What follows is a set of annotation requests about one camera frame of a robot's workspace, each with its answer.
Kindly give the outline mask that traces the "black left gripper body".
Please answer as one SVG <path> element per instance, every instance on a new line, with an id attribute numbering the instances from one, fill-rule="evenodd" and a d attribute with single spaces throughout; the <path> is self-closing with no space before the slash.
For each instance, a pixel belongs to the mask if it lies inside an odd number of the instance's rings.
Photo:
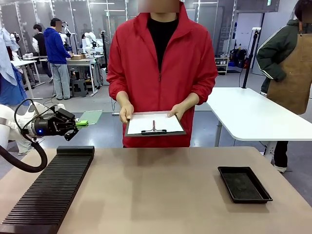
<path id="1" fill-rule="evenodd" d="M 31 129 L 37 137 L 64 136 L 67 133 L 66 121 L 59 114 L 40 116 L 32 121 Z"/>

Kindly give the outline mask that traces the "person's right hand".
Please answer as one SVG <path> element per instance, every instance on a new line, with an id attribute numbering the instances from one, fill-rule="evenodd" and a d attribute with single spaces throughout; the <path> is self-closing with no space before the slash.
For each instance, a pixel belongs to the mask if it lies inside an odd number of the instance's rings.
<path id="1" fill-rule="evenodd" d="M 134 113 L 134 107 L 130 102 L 119 104 L 120 104 L 120 112 L 119 112 L 120 121 L 123 124 L 127 124 L 128 121 L 132 118 L 132 114 Z"/>

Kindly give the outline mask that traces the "person's left hand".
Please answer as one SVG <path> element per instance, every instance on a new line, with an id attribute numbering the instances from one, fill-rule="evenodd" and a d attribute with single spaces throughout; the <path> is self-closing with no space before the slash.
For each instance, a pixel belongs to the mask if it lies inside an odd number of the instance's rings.
<path id="1" fill-rule="evenodd" d="M 173 117 L 176 116 L 178 120 L 181 120 L 184 113 L 190 109 L 189 105 L 185 102 L 181 102 L 179 104 L 176 104 L 173 106 L 173 108 L 169 111 L 167 114 L 167 117 Z"/>

